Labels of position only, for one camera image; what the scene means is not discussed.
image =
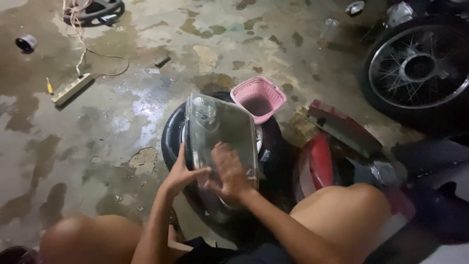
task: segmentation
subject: electrical wire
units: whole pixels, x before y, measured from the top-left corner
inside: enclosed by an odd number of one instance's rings
[[[67,7],[67,4],[66,4],[66,0],[63,0],[63,3],[62,3],[62,20],[64,20],[64,17],[65,17],[65,14],[70,14],[70,25],[73,27],[73,29],[75,30],[75,34],[68,34],[67,35],[69,37],[74,37],[74,38],[78,38],[80,40],[80,42],[83,44],[83,47],[84,47],[84,50],[82,52],[82,55],[80,56],[80,60],[78,61],[78,63],[76,64],[76,71],[78,72],[78,76],[81,76],[81,72],[80,72],[80,69],[79,69],[79,66],[82,64],[83,62],[83,59],[85,57],[85,54],[86,54],[86,51],[89,51],[91,53],[94,53],[96,55],[99,55],[99,56],[102,56],[102,57],[108,57],[108,58],[122,58],[124,59],[126,62],[127,62],[127,66],[125,67],[124,70],[118,72],[118,73],[103,73],[103,72],[95,72],[95,73],[92,73],[92,75],[95,75],[97,74],[98,76],[102,76],[102,75],[106,75],[106,76],[117,76],[117,75],[120,75],[124,72],[127,71],[127,69],[129,68],[130,66],[130,63],[129,63],[129,60],[122,57],[122,56],[116,56],[116,55],[103,55],[103,54],[100,54],[94,50],[91,50],[90,48],[88,48],[85,44],[85,42],[83,41],[83,33],[84,33],[84,28],[82,27],[82,23],[80,22],[80,20],[78,19],[78,14],[82,13],[85,11],[85,9],[87,7],[90,6],[90,4],[93,2],[93,0],[86,0],[85,4],[81,7],[77,2],[77,0],[72,0],[71,2],[71,5],[70,7]]]

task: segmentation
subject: black shorts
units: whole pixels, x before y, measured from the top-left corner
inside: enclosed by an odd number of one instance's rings
[[[293,264],[288,252],[278,244],[264,243],[251,249],[214,248],[202,237],[184,244],[194,249],[180,257],[176,264]]]

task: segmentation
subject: wheel hub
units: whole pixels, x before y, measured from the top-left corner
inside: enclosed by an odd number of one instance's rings
[[[400,66],[399,74],[411,82],[424,82],[437,72],[436,59],[430,54],[415,54],[408,57]]]

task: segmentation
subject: hand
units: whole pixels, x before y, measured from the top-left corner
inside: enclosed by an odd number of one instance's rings
[[[239,161],[238,153],[231,150],[228,144],[223,142],[216,144],[212,150],[212,160],[217,166],[221,186],[214,180],[208,180],[204,187],[236,202],[253,190]]]
[[[179,148],[179,155],[173,168],[169,172],[168,177],[165,179],[162,187],[167,188],[168,192],[176,196],[185,186],[191,183],[198,176],[206,176],[210,173],[211,168],[202,168],[195,171],[189,171],[186,167],[186,159],[184,157],[184,142]]]

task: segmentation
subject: leg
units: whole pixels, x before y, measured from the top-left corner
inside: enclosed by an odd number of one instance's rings
[[[41,239],[44,264],[129,264],[143,227],[120,216],[81,216],[49,228]],[[170,241],[175,261],[192,247]]]
[[[362,263],[376,246],[378,233],[391,216],[386,197],[367,184],[331,186],[299,202],[290,215],[334,243],[351,263]]]

